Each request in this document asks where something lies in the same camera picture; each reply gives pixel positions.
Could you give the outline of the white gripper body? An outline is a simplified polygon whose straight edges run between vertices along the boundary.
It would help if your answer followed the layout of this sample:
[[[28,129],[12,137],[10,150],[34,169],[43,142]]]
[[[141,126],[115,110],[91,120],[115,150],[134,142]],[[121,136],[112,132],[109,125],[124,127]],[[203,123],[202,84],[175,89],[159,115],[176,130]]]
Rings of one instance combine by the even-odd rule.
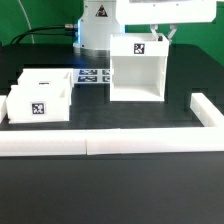
[[[216,0],[117,0],[120,24],[182,24],[211,22]]]

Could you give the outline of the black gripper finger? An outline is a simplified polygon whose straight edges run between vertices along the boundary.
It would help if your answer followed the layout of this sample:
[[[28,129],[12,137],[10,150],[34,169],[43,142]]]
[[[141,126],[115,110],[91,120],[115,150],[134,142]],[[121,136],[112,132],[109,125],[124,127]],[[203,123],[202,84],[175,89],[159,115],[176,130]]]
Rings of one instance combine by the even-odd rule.
[[[150,30],[155,40],[158,40],[159,38],[157,29],[158,29],[158,25],[150,25]]]
[[[177,24],[170,24],[170,30],[169,30],[169,33],[167,35],[167,39],[169,40],[169,44],[172,43],[172,38],[175,35],[177,29],[178,29]]]

